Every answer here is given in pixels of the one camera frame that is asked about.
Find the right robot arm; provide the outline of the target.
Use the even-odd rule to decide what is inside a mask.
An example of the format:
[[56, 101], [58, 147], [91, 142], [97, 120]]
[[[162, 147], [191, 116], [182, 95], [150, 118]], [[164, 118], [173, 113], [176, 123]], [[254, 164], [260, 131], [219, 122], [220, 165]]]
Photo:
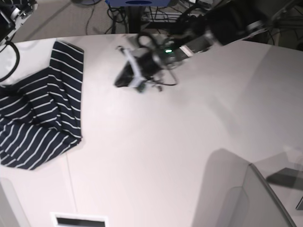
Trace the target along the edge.
[[0, 1], [0, 45], [5, 43], [20, 29], [37, 9], [36, 0]]

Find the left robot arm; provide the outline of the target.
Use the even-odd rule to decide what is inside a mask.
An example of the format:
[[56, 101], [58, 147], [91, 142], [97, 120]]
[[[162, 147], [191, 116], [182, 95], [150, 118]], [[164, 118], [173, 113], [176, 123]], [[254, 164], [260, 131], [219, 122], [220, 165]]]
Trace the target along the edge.
[[290, 11], [298, 0], [230, 0], [200, 15], [192, 12], [194, 4], [171, 24], [165, 35], [141, 31], [130, 39], [133, 49], [119, 46], [126, 63], [114, 81], [117, 88], [129, 87], [143, 92], [147, 87], [162, 90], [167, 83], [162, 71], [172, 70], [196, 53], [206, 52], [213, 45], [225, 46], [273, 31], [301, 30], [302, 16]]

